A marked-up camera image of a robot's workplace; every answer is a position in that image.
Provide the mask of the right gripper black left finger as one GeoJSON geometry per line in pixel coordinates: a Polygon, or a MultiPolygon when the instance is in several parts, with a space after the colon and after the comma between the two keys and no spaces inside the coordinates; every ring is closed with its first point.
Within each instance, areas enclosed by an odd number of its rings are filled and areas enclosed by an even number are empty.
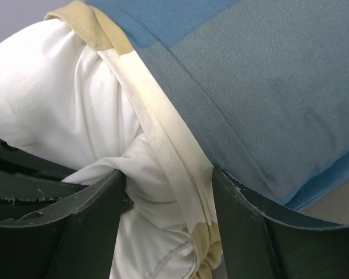
{"type": "Polygon", "coordinates": [[[0,278],[109,278],[125,182],[115,170],[53,205],[0,221],[0,278]]]}

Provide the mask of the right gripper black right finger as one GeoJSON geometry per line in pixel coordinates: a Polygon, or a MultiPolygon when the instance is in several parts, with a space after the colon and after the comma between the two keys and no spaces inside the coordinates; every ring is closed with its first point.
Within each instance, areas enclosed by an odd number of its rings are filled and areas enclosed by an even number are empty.
{"type": "Polygon", "coordinates": [[[349,225],[306,216],[212,175],[229,278],[349,278],[349,225]]]}

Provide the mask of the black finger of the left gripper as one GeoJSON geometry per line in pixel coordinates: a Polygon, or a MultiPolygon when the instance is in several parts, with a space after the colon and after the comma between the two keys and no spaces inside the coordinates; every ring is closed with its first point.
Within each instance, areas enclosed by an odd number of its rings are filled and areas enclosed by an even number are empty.
{"type": "Polygon", "coordinates": [[[81,191],[85,186],[63,182],[73,173],[0,139],[0,221],[20,219],[81,191]]]}

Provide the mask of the white pillow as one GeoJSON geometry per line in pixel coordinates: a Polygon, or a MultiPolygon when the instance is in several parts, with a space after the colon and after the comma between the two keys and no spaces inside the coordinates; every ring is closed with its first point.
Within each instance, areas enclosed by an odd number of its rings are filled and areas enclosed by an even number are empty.
{"type": "Polygon", "coordinates": [[[134,206],[110,278],[211,278],[221,257],[212,165],[142,63],[96,51],[63,20],[0,43],[0,139],[93,184],[117,169],[134,206]]]}

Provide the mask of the checkered blue beige white pillowcase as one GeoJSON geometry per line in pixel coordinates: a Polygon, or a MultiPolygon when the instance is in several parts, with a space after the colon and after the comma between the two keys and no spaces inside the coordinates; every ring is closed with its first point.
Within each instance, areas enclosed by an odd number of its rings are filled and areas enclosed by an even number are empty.
{"type": "Polygon", "coordinates": [[[212,175],[296,212],[349,176],[349,1],[74,1],[46,18],[129,74],[142,63],[212,175]]]}

